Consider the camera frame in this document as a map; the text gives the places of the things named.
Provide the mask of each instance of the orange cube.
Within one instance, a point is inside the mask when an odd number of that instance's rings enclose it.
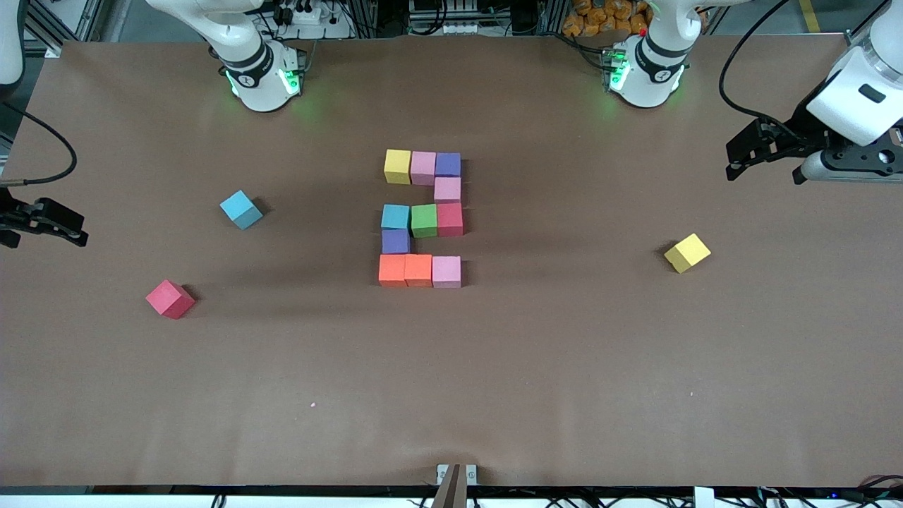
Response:
[[[379,285],[382,287],[406,287],[406,254],[383,254],[379,257]]]
[[[433,287],[432,254],[405,254],[405,283],[409,287]]]

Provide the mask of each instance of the cube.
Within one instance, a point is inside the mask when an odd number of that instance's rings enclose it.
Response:
[[[443,202],[436,205],[439,236],[464,234],[464,210],[459,202]]]
[[[461,176],[461,154],[436,154],[436,176]]]
[[[411,223],[411,207],[406,204],[383,205],[383,220],[380,228],[383,230],[407,230]]]
[[[435,204],[411,207],[411,232],[414,238],[431,238],[439,233],[439,216]]]
[[[238,191],[229,196],[226,201],[219,204],[219,208],[226,213],[240,230],[246,230],[251,224],[259,221],[264,216],[247,198],[244,191]]]
[[[405,254],[405,283],[408,287],[433,287],[433,256]]]
[[[383,173],[389,183],[411,184],[411,151],[386,150],[386,165]]]
[[[410,254],[411,235],[407,230],[383,230],[383,254]]]
[[[436,153],[413,152],[411,154],[411,183],[432,185],[436,177]]]
[[[170,319],[179,319],[194,305],[194,298],[182,286],[164,280],[151,294],[144,298],[157,314]]]
[[[433,256],[433,287],[461,287],[461,256]]]
[[[382,287],[407,287],[405,283],[405,257],[407,254],[383,254],[379,257],[379,285]]]
[[[665,259],[671,262],[677,273],[684,273],[691,266],[707,258],[712,252],[703,244],[696,233],[677,242],[668,252]]]
[[[437,176],[433,188],[435,202],[461,202],[460,177]]]

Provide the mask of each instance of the wooden block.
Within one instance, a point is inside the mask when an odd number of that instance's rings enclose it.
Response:
[[[407,254],[383,254],[379,257],[379,285],[382,287],[407,287],[405,283],[405,257]]]
[[[144,298],[151,304],[157,314],[179,319],[194,305],[194,298],[182,289],[182,286],[164,280],[151,294]]]
[[[251,227],[251,224],[259,221],[264,216],[247,198],[244,191],[238,191],[229,196],[226,201],[219,204],[219,208],[226,213],[240,230],[246,230]]]
[[[461,154],[436,154],[436,176],[461,177]]]
[[[435,204],[411,207],[411,232],[414,238],[431,238],[439,234],[439,217]]]
[[[411,207],[406,204],[384,204],[383,220],[380,228],[383,230],[407,230],[411,223]]]
[[[439,236],[461,236],[464,234],[464,210],[459,202],[443,202],[436,205]]]
[[[405,283],[408,287],[433,287],[433,256],[405,254]]]
[[[433,287],[461,287],[461,256],[433,256]]]
[[[435,178],[435,152],[413,152],[411,154],[411,183],[414,185],[432,185]]]
[[[410,254],[411,235],[405,230],[383,230],[383,254]]]
[[[433,188],[433,201],[435,202],[461,202],[460,177],[437,176]]]
[[[411,184],[411,151],[386,150],[386,165],[383,173],[389,183]]]
[[[668,252],[665,259],[671,262],[677,273],[684,273],[691,266],[707,258],[712,252],[703,244],[696,233],[677,242]]]

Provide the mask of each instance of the table surface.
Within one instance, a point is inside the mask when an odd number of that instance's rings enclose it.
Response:
[[[662,108],[603,93],[554,40],[326,42],[272,114],[202,44],[67,44],[31,112],[79,167],[17,190],[85,249],[2,252],[4,484],[855,485],[903,469],[895,186],[723,174],[749,118],[703,38]],[[728,79],[785,118],[840,36],[759,37]],[[376,285],[386,148],[459,151],[461,290]],[[5,177],[67,161],[23,124]],[[243,189],[267,210],[235,228]],[[662,249],[713,254],[677,275]],[[199,303],[179,321],[161,280]]]

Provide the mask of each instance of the yellow cube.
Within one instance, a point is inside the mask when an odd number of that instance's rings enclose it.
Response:
[[[668,252],[665,253],[665,259],[674,265],[677,273],[684,273],[691,266],[706,259],[712,252],[705,246],[702,240],[696,236],[696,233],[677,242]]]
[[[386,150],[386,166],[383,168],[389,183],[411,184],[411,151]]]

